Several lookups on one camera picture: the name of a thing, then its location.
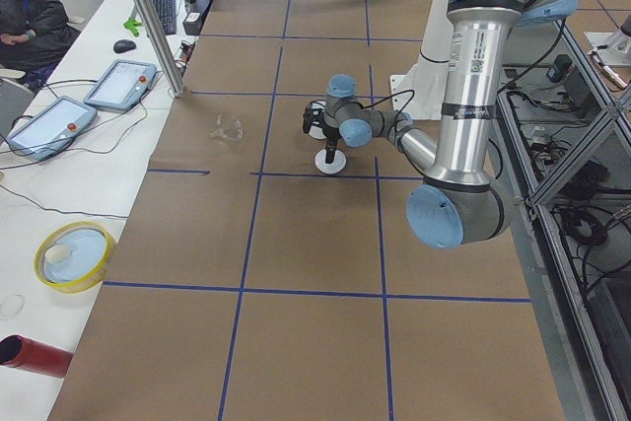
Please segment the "blue tablet device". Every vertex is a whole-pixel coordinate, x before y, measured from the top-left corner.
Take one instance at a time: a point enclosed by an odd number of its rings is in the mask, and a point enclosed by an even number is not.
[[[70,145],[96,116],[93,107],[62,96],[10,134],[7,143],[18,155],[44,160]]]
[[[117,59],[83,102],[97,108],[128,111],[138,104],[156,72],[157,68],[153,64]]]

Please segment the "robotic arm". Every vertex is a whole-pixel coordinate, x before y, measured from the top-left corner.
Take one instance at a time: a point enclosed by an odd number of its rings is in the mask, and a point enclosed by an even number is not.
[[[490,121],[509,31],[566,18],[579,0],[449,0],[454,25],[451,58],[441,110],[438,143],[400,110],[363,108],[354,80],[334,76],[324,109],[308,107],[305,131],[322,128],[326,162],[336,143],[360,147],[384,137],[423,172],[424,184],[407,202],[407,218],[416,237],[434,247],[484,241],[504,232],[513,214],[513,198],[483,170]]]

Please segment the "black mouse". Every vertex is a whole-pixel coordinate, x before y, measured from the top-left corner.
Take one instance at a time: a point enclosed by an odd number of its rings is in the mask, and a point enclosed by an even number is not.
[[[131,39],[120,39],[114,44],[114,53],[124,53],[135,47],[136,43]]]

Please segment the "keyboard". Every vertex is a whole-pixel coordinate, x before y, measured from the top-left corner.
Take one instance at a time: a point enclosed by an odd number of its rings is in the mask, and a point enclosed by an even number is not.
[[[162,23],[165,35],[174,35],[177,32],[177,8],[175,0],[151,0],[156,8],[158,18]]]

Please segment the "white table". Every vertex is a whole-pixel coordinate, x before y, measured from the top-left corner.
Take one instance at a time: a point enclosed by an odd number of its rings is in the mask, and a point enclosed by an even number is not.
[[[181,41],[194,42],[183,34],[184,1],[179,0],[177,35],[167,36],[175,54]],[[134,37],[122,24],[132,10],[132,0],[105,0],[86,25],[79,39],[59,64],[49,83],[69,79],[99,79],[114,59],[124,58],[154,63],[157,56],[146,31],[139,28]],[[113,44],[122,38],[133,39],[138,47],[115,54]],[[82,100],[92,84],[54,87],[57,95]],[[27,113],[34,115],[54,100],[43,90]],[[1,183],[36,200],[45,207],[81,210],[99,214],[128,215],[147,163],[153,152],[173,101],[164,76],[143,100],[127,114],[99,111],[95,124],[111,122],[81,136],[70,147],[108,150],[131,124],[146,118],[130,130],[107,155],[68,151],[51,160],[25,168],[7,170]],[[6,152],[2,145],[0,152]],[[29,163],[11,153],[0,154],[0,169]],[[39,282],[34,273],[34,256],[42,241],[59,227],[81,220],[97,222],[119,239],[125,221],[62,215],[45,212],[26,200],[0,189],[0,301],[14,294],[23,295],[26,304],[10,320],[0,320],[0,339],[20,334],[74,352],[101,285],[75,295],[56,292]],[[45,420],[59,393],[62,380],[0,367],[0,419],[11,421]]]

